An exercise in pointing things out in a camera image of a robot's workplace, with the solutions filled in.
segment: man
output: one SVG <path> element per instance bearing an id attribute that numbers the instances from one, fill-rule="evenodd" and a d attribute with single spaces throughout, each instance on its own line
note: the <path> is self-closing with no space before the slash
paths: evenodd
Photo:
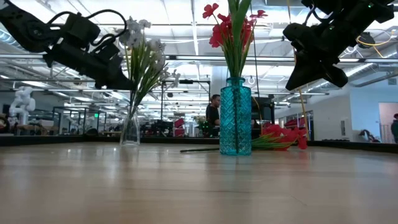
<path id="1" fill-rule="evenodd" d="M 211 103 L 206 108 L 206 120 L 211 126 L 220 125 L 220 116 L 218 114 L 218 108 L 220 107 L 220 95 L 214 94 L 211 97 Z"/>
<path id="2" fill-rule="evenodd" d="M 395 120 L 392 122 L 391 125 L 391 132 L 392 135 L 394 136 L 396 143 L 398 144 L 398 113 L 394 114 L 394 118 Z"/>

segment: computer monitor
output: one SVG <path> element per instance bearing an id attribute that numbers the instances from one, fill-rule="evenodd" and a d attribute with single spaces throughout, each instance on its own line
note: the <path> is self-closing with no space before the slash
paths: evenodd
<path id="1" fill-rule="evenodd" d="M 274 102 L 272 102 L 271 98 L 266 97 L 252 97 L 251 103 L 251 118 L 254 120 L 266 120 L 274 123 Z"/>

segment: blue glass vase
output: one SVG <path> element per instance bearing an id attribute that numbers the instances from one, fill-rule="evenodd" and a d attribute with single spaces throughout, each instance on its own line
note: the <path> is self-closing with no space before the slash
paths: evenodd
<path id="1" fill-rule="evenodd" d="M 251 154 L 251 89 L 244 78 L 228 78 L 221 89 L 220 153 Z"/>

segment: desk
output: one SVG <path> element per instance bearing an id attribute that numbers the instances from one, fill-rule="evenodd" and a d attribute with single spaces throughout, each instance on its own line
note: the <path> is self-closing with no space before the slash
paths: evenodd
<path id="1" fill-rule="evenodd" d="M 395 154 L 179 153 L 204 147 L 0 147 L 0 223 L 397 223 Z"/>

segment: vase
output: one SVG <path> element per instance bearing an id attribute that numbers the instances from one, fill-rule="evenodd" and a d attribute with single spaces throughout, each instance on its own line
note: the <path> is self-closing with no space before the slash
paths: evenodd
<path id="1" fill-rule="evenodd" d="M 251 89 L 244 78 L 228 78 L 221 89 L 220 153 L 251 154 Z"/>
<path id="2" fill-rule="evenodd" d="M 120 145 L 138 146 L 140 143 L 140 126 L 137 114 L 130 116 L 127 114 L 123 121 L 122 134 L 120 136 Z"/>

